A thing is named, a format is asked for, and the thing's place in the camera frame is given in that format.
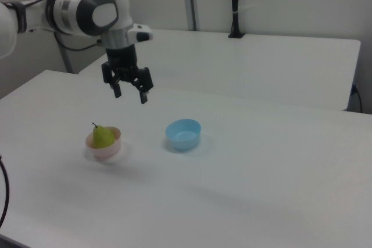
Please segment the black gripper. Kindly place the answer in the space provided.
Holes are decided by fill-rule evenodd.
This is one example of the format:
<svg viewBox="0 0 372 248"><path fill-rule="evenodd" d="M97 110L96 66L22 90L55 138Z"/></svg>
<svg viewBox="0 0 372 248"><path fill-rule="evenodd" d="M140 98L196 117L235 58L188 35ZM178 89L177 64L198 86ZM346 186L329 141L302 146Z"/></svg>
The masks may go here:
<svg viewBox="0 0 372 248"><path fill-rule="evenodd" d="M137 66L135 45L122 49L106 49L108 61L101 65L103 81L113 89L115 98L121 97L119 82L129 82L139 90L142 104L148 101L147 94L153 88L151 74L147 67Z"/></svg>

